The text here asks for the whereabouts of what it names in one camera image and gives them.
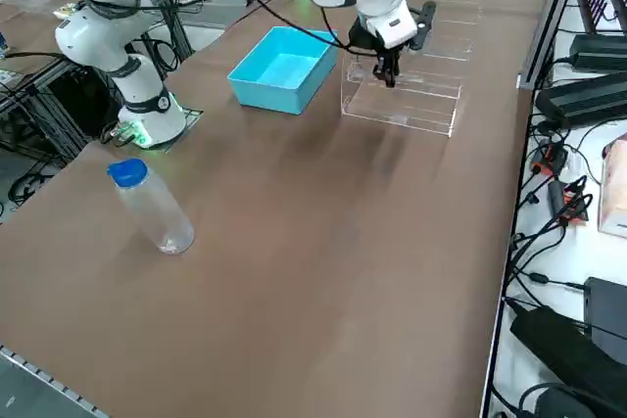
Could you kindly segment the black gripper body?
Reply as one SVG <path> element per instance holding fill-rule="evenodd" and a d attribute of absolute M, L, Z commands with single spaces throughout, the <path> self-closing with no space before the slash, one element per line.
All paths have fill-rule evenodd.
<path fill-rule="evenodd" d="M 400 53 L 408 47 L 407 41 L 393 48 L 386 48 L 381 36 L 372 35 L 363 25 L 360 17 L 357 17 L 349 30 L 348 52 L 363 57 L 384 57 L 388 54 Z"/>

